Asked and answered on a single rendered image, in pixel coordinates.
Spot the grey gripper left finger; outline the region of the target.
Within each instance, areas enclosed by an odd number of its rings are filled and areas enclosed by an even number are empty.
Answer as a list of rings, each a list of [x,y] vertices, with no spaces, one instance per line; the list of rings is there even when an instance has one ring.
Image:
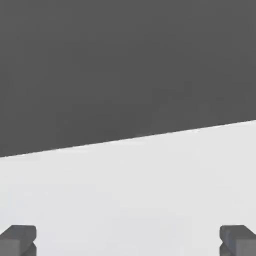
[[[34,225],[11,225],[0,234],[0,256],[37,256]]]

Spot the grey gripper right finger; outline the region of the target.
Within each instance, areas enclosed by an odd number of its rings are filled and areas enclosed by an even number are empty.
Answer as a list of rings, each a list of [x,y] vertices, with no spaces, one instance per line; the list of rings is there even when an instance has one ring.
[[[256,234],[245,225],[222,225],[219,256],[256,256]]]

